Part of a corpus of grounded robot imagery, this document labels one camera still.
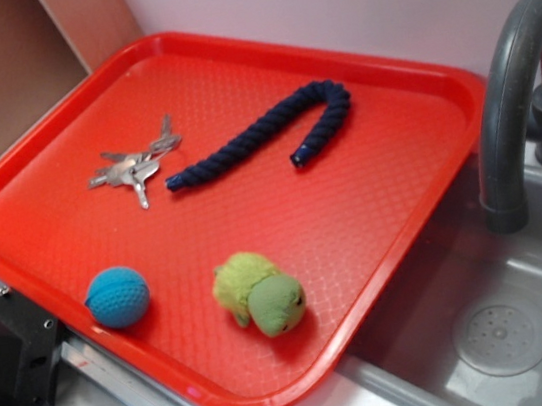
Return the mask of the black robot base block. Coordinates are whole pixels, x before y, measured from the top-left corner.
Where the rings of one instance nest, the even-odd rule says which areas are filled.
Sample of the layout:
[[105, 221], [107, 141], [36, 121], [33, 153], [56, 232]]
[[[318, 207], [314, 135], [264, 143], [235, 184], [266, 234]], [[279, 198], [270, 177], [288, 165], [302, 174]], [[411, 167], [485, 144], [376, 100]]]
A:
[[53, 406], [63, 324], [17, 291], [0, 294], [0, 406]]

